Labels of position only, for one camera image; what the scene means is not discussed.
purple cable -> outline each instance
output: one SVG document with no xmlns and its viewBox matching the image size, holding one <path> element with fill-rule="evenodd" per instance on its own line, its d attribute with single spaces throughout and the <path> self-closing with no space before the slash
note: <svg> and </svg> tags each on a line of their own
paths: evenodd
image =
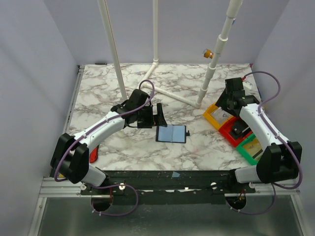
<svg viewBox="0 0 315 236">
<path fill-rule="evenodd" d="M 251 73 L 248 73 L 246 74 L 244 77 L 247 77 L 248 75 L 251 75 L 251 74 L 255 74 L 255 73 L 262 73 L 262 74 L 266 74 L 266 75 L 269 75 L 271 76 L 278 84 L 278 91 L 276 92 L 275 95 L 273 95 L 272 97 L 270 97 L 269 99 L 267 99 L 266 101 L 264 102 L 261 102 L 258 106 L 258 113 L 261 113 L 261 109 L 262 109 L 262 106 L 271 101 L 272 99 L 274 99 L 275 97 L 277 97 L 280 93 L 280 90 L 281 90 L 281 86 L 280 86 L 280 82 L 279 80 L 272 74 L 268 73 L 268 72 L 265 72 L 265 71 L 255 71 L 255 72 L 251 72 Z M 283 185 L 280 185 L 278 183 L 274 183 L 276 186 L 280 187 L 280 188 L 283 188 L 283 189 L 296 189 L 297 187 L 299 187 L 302 183 L 302 180 L 303 180 L 303 171 L 302 171 L 302 168 L 301 168 L 301 165 L 295 155 L 295 153 L 293 152 L 292 148 L 287 144 L 287 142 L 285 140 L 283 140 L 281 137 L 278 137 L 278 134 L 277 132 L 273 129 L 273 127 L 270 125 L 270 123 L 267 121 L 267 119 L 265 118 L 265 116 L 261 113 L 261 119 L 264 121 L 264 123 L 268 126 L 268 128 L 271 130 L 271 132 L 276 136 L 276 139 L 279 139 L 281 143 L 283 143 L 283 145 L 286 147 L 286 149 L 290 152 L 291 156 L 293 157 L 296 165 L 297 165 L 297 168 L 299 170 L 299 173 L 300 173 L 300 176 L 299 176 L 299 180 L 298 182 L 292 186 L 292 187 L 286 187 L 286 186 L 283 186 Z"/>
<path fill-rule="evenodd" d="M 97 128 L 99 128 L 100 126 L 104 125 L 105 123 L 113 120 L 113 119 L 116 119 L 118 117 L 121 117 L 121 116 L 125 116 L 125 115 L 128 115 L 128 114 L 131 114 L 131 113 L 134 113 L 136 111 L 139 111 L 140 109 L 142 109 L 144 106 L 146 106 L 151 100 L 152 98 L 154 97 L 154 92 L 155 92 L 155 88 L 154 88 L 154 84 L 150 81 L 150 80 L 143 80 L 141 81 L 141 83 L 139 84 L 139 89 L 141 88 L 141 85 L 144 83 L 144 82 L 149 82 L 151 85 L 152 85 L 152 92 L 150 94 L 150 97 L 149 99 L 143 104 L 141 105 L 140 107 L 136 108 L 136 109 L 133 109 L 132 111 L 129 111 L 129 112 L 125 112 L 125 113 L 122 113 L 122 114 L 118 114 L 116 116 L 113 116 L 113 117 L 110 117 L 108 120 L 104 120 L 102 121 L 101 123 L 97 124 L 96 126 L 94 126 L 93 128 L 91 128 L 88 132 L 85 133 L 85 135 L 89 135 L 91 134 L 94 130 L 96 130 Z M 73 147 L 79 142 L 81 141 L 82 139 L 84 138 L 84 136 L 81 136 L 80 138 L 78 138 L 76 141 L 73 142 L 73 144 L 70 145 L 70 147 L 65 151 L 65 153 L 63 154 L 61 160 L 59 161 L 59 164 L 56 168 L 56 171 L 55 171 L 55 175 L 54 175 L 54 179 L 56 182 L 62 182 L 62 181 L 65 181 L 66 178 L 62 178 L 62 179 L 58 179 L 58 173 L 59 173 L 59 170 L 60 170 L 60 167 L 61 165 L 63 164 L 63 161 L 65 160 L 65 158 L 67 157 L 68 153 L 73 149 Z"/>
<path fill-rule="evenodd" d="M 276 199 L 277 199 L 276 189 L 275 189 L 273 184 L 271 184 L 271 186 L 272 186 L 272 188 L 274 190 L 274 197 L 272 199 L 272 203 L 267 209 L 265 209 L 265 210 L 263 210 L 261 212 L 255 213 L 255 212 L 241 211 L 241 210 L 237 210 L 237 209 L 231 207 L 231 205 L 227 201 L 225 201 L 225 203 L 230 207 L 231 210 L 233 210 L 235 212 L 238 212 L 238 213 L 241 213 L 241 214 L 245 214 L 245 215 L 262 215 L 264 213 L 267 213 L 268 211 L 270 211 L 274 207 Z"/>
<path fill-rule="evenodd" d="M 97 211 L 94 209 L 94 204 L 93 202 L 91 203 L 91 207 L 93 209 L 92 213 L 95 211 L 96 213 L 99 213 L 101 215 L 108 215 L 108 216 L 125 216 L 125 215 L 129 215 L 130 213 L 132 213 L 134 210 L 136 210 L 137 206 L 138 206 L 138 203 L 139 203 L 139 196 L 138 196 L 138 193 L 137 193 L 137 190 L 128 185 L 128 184 L 114 184 L 114 185 L 110 185 L 110 186 L 105 186 L 105 187 L 98 187 L 98 186 L 93 186 L 93 188 L 97 188 L 97 189 L 106 189 L 106 188 L 113 188 L 113 187 L 118 187 L 118 186 L 126 186 L 126 187 L 129 187 L 131 188 L 134 193 L 136 194 L 136 203 L 134 204 L 133 208 L 130 210 L 130 211 L 127 211 L 126 213 L 120 213 L 120 214 L 111 214 L 111 213 L 106 213 L 106 212 L 103 212 L 103 211 Z"/>
</svg>

